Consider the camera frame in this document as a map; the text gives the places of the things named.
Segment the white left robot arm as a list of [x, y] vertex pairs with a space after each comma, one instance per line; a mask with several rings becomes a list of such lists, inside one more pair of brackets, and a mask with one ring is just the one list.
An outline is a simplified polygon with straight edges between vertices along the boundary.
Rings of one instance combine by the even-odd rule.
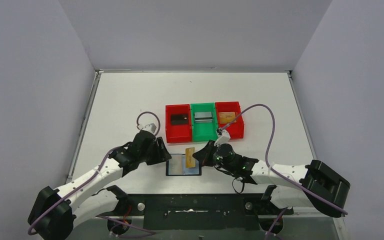
[[79, 224], [100, 214], [124, 214], [130, 208], [128, 194], [111, 183], [136, 170], [171, 159], [162, 137], [140, 130], [132, 141], [110, 149], [92, 170], [55, 189], [47, 186], [37, 195], [27, 222], [30, 236], [65, 240]]

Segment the black leather card holder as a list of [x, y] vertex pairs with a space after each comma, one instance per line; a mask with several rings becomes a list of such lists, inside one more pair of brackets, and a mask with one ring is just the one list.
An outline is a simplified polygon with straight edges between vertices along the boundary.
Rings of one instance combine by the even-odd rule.
[[169, 177], [201, 176], [202, 167], [199, 161], [193, 157], [192, 160], [195, 161], [195, 167], [187, 167], [185, 154], [172, 154], [171, 159], [166, 162], [165, 175]]

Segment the black credit card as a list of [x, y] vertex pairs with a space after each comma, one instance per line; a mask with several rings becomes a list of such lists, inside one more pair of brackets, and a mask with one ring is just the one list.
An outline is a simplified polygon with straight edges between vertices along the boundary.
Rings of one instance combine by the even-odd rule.
[[189, 124], [189, 115], [188, 114], [171, 114], [170, 115], [170, 124], [172, 126], [188, 125]]

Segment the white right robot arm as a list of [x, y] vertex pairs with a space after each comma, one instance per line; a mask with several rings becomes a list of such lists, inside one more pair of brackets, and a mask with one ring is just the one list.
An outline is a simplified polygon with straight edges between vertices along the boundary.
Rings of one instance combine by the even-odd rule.
[[315, 208], [332, 218], [347, 214], [345, 203], [351, 184], [320, 160], [303, 165], [267, 165], [236, 153], [228, 143], [216, 145], [212, 140], [192, 156], [202, 166], [213, 167], [244, 185], [265, 185], [262, 200], [278, 209]]

